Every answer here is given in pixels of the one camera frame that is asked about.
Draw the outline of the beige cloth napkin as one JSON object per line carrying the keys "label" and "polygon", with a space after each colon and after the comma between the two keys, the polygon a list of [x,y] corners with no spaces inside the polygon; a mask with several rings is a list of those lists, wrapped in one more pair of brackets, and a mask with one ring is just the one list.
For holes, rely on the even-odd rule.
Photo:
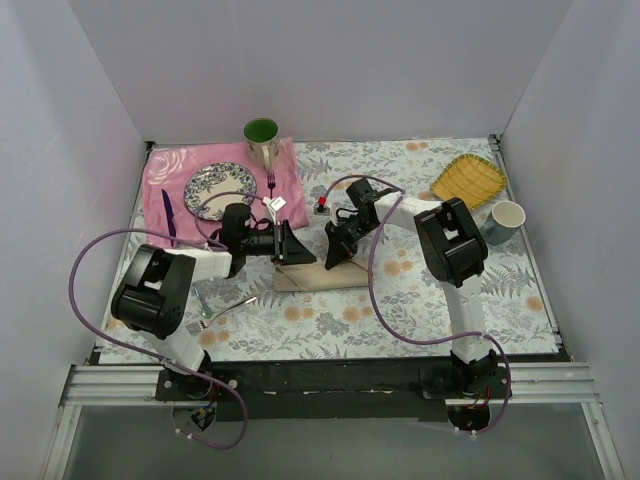
{"label": "beige cloth napkin", "polygon": [[323,263],[282,265],[275,268],[274,290],[278,292],[319,292],[366,287],[365,259],[352,259],[326,270]]}

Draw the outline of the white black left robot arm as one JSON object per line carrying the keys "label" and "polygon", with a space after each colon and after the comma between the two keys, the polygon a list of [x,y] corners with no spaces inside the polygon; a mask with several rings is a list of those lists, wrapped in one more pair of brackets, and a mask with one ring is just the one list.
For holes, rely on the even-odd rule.
{"label": "white black left robot arm", "polygon": [[221,220],[221,251],[138,248],[111,301],[111,316],[144,339],[147,348],[116,343],[154,358],[175,376],[178,387],[193,400],[205,398],[213,386],[207,352],[184,321],[191,286],[208,279],[236,276],[249,257],[268,257],[275,265],[305,265],[316,256],[294,235],[287,220],[251,225],[251,209],[228,205]]}

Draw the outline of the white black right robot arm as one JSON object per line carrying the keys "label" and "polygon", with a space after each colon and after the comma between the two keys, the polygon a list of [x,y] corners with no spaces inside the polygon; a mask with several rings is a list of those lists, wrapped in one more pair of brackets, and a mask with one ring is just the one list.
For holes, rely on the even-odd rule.
{"label": "white black right robot arm", "polygon": [[415,233],[425,264],[445,293],[452,335],[442,341],[451,344],[453,387],[464,397],[475,397],[497,371],[480,298],[487,245],[463,200],[420,200],[391,185],[376,190],[370,179],[364,176],[347,188],[354,211],[346,217],[330,207],[325,196],[318,200],[316,211],[330,215],[324,227],[325,268],[331,270],[353,258],[359,240],[370,233],[378,239],[386,224]]}

